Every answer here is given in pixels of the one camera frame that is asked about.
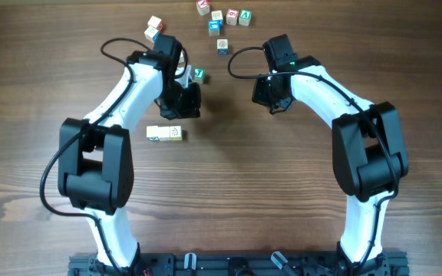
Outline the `green-sided picture block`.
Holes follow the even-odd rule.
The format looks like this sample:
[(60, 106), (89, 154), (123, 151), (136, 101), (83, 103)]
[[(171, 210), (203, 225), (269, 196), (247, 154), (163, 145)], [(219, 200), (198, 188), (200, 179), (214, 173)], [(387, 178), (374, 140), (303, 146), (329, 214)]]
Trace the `green-sided picture block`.
[(181, 141), (183, 139), (183, 131), (181, 126), (170, 126), (170, 140)]

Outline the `plain white picture block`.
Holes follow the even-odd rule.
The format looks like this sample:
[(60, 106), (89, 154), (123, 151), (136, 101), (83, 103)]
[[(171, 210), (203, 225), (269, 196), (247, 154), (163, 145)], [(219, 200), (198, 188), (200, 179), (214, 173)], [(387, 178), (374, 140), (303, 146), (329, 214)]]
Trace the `plain white picture block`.
[(147, 126), (147, 139), (149, 141), (158, 141), (158, 126)]

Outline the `red V block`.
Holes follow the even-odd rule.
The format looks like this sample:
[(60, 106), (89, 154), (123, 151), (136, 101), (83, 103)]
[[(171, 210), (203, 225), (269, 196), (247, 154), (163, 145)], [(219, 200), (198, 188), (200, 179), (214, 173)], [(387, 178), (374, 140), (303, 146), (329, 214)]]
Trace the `red V block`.
[(159, 126), (157, 128), (157, 136), (159, 141), (169, 141), (170, 138), (170, 128), (168, 126)]

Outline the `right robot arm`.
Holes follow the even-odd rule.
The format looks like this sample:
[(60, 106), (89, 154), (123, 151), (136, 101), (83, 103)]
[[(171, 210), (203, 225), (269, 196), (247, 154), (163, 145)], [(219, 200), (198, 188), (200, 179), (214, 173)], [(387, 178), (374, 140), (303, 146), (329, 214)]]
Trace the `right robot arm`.
[(316, 58), (298, 57), (285, 34), (269, 39), (262, 50), (269, 73), (257, 77), (253, 102), (271, 114), (303, 102), (331, 128), (333, 172), (347, 196), (345, 230), (338, 243), (342, 271), (378, 269), (384, 262), (385, 212), (409, 170), (397, 110), (391, 103), (356, 96)]

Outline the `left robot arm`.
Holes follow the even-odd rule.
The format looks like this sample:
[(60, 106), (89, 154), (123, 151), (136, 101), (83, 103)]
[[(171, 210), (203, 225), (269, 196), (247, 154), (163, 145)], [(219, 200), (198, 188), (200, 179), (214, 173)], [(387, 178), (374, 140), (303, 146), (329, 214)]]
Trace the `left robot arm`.
[(168, 120), (200, 116), (200, 86), (177, 71), (185, 54), (174, 36), (159, 35), (152, 48), (122, 62), (123, 76), (97, 108), (61, 125), (50, 161), (58, 165), (58, 191), (87, 219), (98, 249), (84, 273), (140, 275), (147, 268), (125, 209), (134, 186), (130, 135), (151, 104)]

